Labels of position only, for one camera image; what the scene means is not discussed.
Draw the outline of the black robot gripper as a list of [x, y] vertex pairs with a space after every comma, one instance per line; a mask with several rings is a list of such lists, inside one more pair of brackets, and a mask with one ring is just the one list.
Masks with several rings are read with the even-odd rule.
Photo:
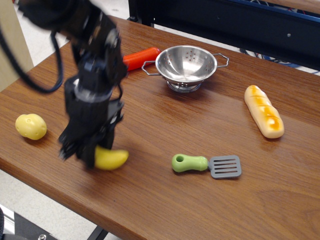
[[123, 89], [120, 84], [116, 86], [119, 96], [112, 99], [114, 88], [106, 95], [98, 96], [94, 102], [87, 90], [84, 99], [80, 93], [78, 77], [72, 77], [64, 84], [65, 108], [69, 116], [67, 127], [59, 136], [61, 149], [59, 157], [63, 160], [76, 155], [85, 163], [88, 169], [95, 166], [96, 147], [101, 146], [111, 150], [115, 138], [115, 126], [122, 120], [123, 102], [121, 97]]

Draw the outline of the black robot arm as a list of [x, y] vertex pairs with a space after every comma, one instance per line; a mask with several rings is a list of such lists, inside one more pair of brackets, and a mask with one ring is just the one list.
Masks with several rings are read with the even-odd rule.
[[76, 155], [92, 168], [96, 149], [112, 148], [122, 120], [123, 103], [113, 91], [127, 66], [117, 26], [89, 0], [20, 0], [18, 8], [36, 26], [70, 40], [78, 72], [64, 84], [69, 122], [59, 137], [60, 157]]

